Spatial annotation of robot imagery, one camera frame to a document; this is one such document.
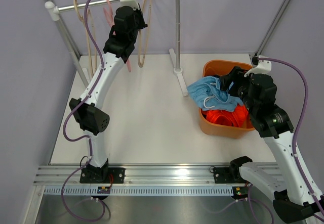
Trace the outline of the light blue shorts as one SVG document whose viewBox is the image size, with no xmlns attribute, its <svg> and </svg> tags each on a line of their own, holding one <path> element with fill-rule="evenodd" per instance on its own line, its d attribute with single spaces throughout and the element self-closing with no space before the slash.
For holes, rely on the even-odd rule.
<svg viewBox="0 0 324 224">
<path fill-rule="evenodd" d="M 220 81 L 212 76 L 202 77 L 187 87 L 189 96 L 199 108 L 233 112 L 237 105 L 243 106 L 240 98 L 220 90 Z"/>
</svg>

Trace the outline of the tan wooden hanger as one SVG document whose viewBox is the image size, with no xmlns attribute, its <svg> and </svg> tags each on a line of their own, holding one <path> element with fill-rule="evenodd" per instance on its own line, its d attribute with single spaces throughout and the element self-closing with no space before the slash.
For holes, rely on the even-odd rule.
<svg viewBox="0 0 324 224">
<path fill-rule="evenodd" d="M 137 62 L 139 68 L 142 68 L 145 63 L 145 57 L 147 54 L 147 48 L 149 43 L 150 37 L 150 25 L 151 25 L 151 8 L 152 8 L 152 0 L 143 0 L 142 4 L 142 12 L 143 14 L 146 13 L 147 19 L 147 27 L 144 28 L 144 31 L 139 31 L 138 34 L 138 55 L 137 55 Z"/>
</svg>

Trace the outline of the pink plastic hanger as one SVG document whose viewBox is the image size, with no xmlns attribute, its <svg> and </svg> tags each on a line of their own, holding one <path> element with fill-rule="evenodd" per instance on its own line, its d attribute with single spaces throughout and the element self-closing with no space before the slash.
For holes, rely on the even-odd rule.
<svg viewBox="0 0 324 224">
<path fill-rule="evenodd" d="M 104 15 L 105 15 L 107 23 L 109 24 L 110 27 L 112 27 L 114 25 L 113 10 L 112 10 L 110 1 L 106 0 L 106 2 L 108 4 L 109 8 L 107 9 L 106 7 L 104 7 L 103 11 L 104 11 Z M 131 73 L 132 68 L 131 68 L 131 63 L 130 63 L 129 59 L 126 62 L 126 66 L 127 66 L 128 72 Z"/>
</svg>

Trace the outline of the orange shorts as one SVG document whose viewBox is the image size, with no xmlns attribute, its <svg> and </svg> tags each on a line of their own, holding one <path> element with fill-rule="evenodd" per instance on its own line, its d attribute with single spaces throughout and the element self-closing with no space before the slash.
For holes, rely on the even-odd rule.
<svg viewBox="0 0 324 224">
<path fill-rule="evenodd" d="M 206 120 L 213 124 L 241 127 L 248 118 L 245 106 L 237 105 L 233 112 L 226 110 L 209 110 L 206 112 Z"/>
</svg>

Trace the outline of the beige wooden hanger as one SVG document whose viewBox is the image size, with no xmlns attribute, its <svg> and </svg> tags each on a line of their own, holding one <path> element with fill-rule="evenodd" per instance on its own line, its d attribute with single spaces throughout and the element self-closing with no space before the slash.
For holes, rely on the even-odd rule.
<svg viewBox="0 0 324 224">
<path fill-rule="evenodd" d="M 73 0 L 73 6 L 74 6 L 74 10 L 76 12 L 78 19 L 82 22 L 82 24 L 85 28 L 86 27 L 85 19 L 79 11 L 77 0 Z M 90 9 L 87 10 L 87 21 L 91 22 L 91 26 L 89 26 L 89 28 L 92 30 L 94 38 L 96 38 L 96 29 L 95 29 L 94 19 L 93 19 Z M 86 34 L 86 42 L 87 42 L 87 50 L 88 50 L 89 73 L 90 73 L 90 78 L 92 78 L 97 70 L 97 65 L 98 65 L 97 50 L 95 47 L 92 50 L 92 45 L 93 45 L 92 40 L 90 39 L 89 33 L 86 28 L 85 28 L 85 34 Z"/>
</svg>

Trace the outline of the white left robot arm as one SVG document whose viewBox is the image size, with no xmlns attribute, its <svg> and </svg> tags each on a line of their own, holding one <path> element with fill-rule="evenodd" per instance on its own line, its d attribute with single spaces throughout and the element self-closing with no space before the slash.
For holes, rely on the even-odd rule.
<svg viewBox="0 0 324 224">
<path fill-rule="evenodd" d="M 105 182 L 109 176 L 108 169 L 103 166 L 108 160 L 104 149 L 104 131 L 110 117 L 102 111 L 103 103 L 115 77 L 135 49 L 138 32 L 147 26 L 140 8 L 119 7 L 100 56 L 100 67 L 81 96 L 69 102 L 76 122 L 91 141 L 90 165 L 94 167 L 91 177 L 98 183 Z"/>
</svg>

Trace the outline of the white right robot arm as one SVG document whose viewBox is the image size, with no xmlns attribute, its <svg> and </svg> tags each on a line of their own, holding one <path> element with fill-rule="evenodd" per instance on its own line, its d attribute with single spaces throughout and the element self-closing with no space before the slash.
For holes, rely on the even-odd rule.
<svg viewBox="0 0 324 224">
<path fill-rule="evenodd" d="M 251 123 L 272 152 L 284 183 L 265 173 L 249 157 L 230 163 L 229 176 L 235 182 L 249 182 L 265 194 L 285 223 L 313 217 L 323 210 L 323 193 L 312 181 L 296 146 L 288 114 L 275 103 L 277 87 L 267 74 L 249 74 L 235 66 L 220 77 L 220 89 L 238 97 L 248 110 Z"/>
</svg>

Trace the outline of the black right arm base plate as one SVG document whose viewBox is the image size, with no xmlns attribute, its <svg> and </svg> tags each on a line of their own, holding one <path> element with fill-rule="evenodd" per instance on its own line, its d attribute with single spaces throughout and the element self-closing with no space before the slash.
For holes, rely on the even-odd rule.
<svg viewBox="0 0 324 224">
<path fill-rule="evenodd" d="M 216 184 L 245 184 L 239 173 L 230 167 L 213 167 L 213 177 Z"/>
</svg>

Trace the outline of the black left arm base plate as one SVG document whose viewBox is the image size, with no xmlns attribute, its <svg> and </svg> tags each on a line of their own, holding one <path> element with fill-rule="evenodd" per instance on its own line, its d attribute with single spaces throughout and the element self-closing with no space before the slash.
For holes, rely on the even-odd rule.
<svg viewBox="0 0 324 224">
<path fill-rule="evenodd" d="M 125 178 L 125 168 L 122 167 L 102 167 L 84 168 L 80 176 L 81 184 L 123 184 Z"/>
</svg>

